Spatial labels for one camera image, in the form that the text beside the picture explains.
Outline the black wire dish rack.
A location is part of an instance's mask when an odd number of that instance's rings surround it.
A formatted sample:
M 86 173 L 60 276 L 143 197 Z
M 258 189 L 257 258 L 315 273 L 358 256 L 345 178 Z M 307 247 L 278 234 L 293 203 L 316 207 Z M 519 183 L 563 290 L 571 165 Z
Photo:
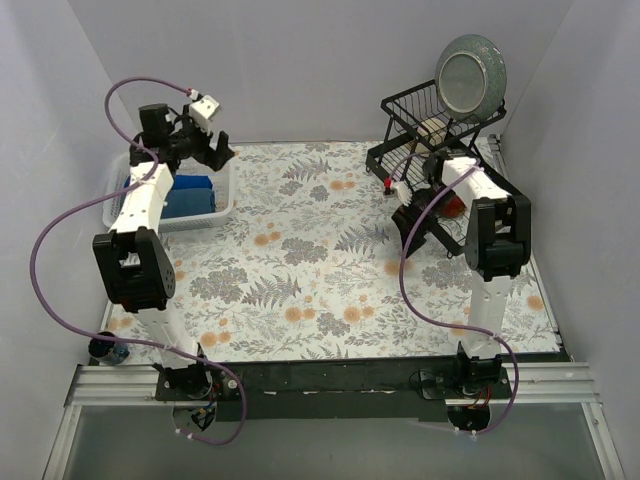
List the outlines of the black wire dish rack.
M 516 275 L 531 255 L 531 202 L 488 163 L 476 145 L 480 131 L 501 120 L 498 106 L 486 120 L 454 119 L 441 105 L 434 81 L 429 80 L 382 100 L 389 121 L 384 140 L 366 156 L 367 171 L 391 194 L 395 182 L 407 186 L 411 198 L 392 220 L 401 249 L 412 255 L 428 236 L 434 236 L 451 256 L 466 255 L 482 269 Z M 446 191 L 445 161 L 470 158 L 498 187 L 465 205 L 462 191 Z

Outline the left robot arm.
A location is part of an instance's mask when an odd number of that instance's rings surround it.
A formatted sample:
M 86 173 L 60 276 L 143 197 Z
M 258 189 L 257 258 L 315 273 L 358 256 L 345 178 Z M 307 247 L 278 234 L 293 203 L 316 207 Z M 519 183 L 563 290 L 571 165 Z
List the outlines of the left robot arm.
M 219 171 L 234 156 L 226 133 L 211 140 L 218 107 L 211 96 L 199 95 L 176 117 L 165 104 L 140 108 L 142 130 L 129 148 L 129 182 L 135 188 L 126 194 L 109 231 L 92 243 L 109 300 L 133 314 L 160 345 L 156 368 L 167 386 L 193 400 L 209 395 L 213 377 L 202 362 L 202 348 L 171 311 L 176 277 L 158 231 L 183 160 L 192 158 Z

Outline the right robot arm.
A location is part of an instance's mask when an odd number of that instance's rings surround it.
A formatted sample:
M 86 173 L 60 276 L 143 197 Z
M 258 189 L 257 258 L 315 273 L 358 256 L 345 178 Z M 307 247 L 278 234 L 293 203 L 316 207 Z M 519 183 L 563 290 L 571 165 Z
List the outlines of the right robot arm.
M 472 274 L 472 296 L 469 319 L 459 327 L 465 336 L 456 353 L 452 385 L 460 395 L 471 398 L 500 380 L 501 353 L 513 352 L 501 333 L 513 281 L 531 257 L 531 202 L 503 177 L 483 167 L 478 158 L 435 157 L 426 164 L 427 179 L 436 190 L 423 207 L 417 207 L 416 197 L 394 178 L 385 182 L 387 189 L 397 192 L 404 210 L 419 214 L 409 232 L 402 235 L 399 289 L 415 316 L 434 326 L 455 327 L 427 317 L 411 304 L 404 274 L 420 228 L 442 200 L 457 197 L 468 212 L 463 254 Z

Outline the teal blue t shirt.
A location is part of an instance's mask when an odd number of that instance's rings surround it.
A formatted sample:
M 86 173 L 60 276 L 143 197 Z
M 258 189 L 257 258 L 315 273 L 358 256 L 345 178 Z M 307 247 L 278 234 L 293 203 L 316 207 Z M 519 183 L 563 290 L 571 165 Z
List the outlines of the teal blue t shirt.
M 215 195 L 208 189 L 171 190 L 166 197 L 161 218 L 182 218 L 216 211 Z

